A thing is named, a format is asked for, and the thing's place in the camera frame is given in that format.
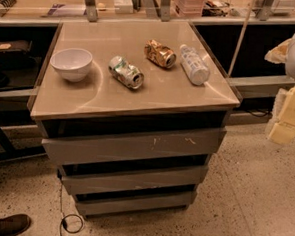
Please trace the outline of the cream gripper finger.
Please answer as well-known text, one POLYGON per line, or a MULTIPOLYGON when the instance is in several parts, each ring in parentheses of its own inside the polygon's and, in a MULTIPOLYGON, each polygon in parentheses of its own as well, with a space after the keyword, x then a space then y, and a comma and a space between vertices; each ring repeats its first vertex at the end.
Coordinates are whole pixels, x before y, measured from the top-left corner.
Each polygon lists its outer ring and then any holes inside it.
POLYGON ((291 39, 287 39, 284 42, 281 42, 277 47, 269 50, 264 56, 266 61, 272 62, 273 64, 281 64, 287 61, 288 48, 291 39))
POLYGON ((267 123, 267 139, 277 144, 289 144, 295 138, 295 87, 279 89, 267 123))

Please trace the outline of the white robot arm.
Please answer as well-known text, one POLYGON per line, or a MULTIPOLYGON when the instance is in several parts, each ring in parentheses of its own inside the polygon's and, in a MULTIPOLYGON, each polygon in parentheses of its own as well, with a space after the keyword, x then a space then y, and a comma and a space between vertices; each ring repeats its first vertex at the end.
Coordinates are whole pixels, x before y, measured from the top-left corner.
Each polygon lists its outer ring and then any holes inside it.
MULTIPOLYGON (((273 64, 284 63, 285 74, 295 81, 295 34, 269 50, 264 59, 273 64)), ((295 86, 289 91, 278 91, 272 114, 266 127, 267 139, 277 144, 289 144, 295 138, 295 86)))

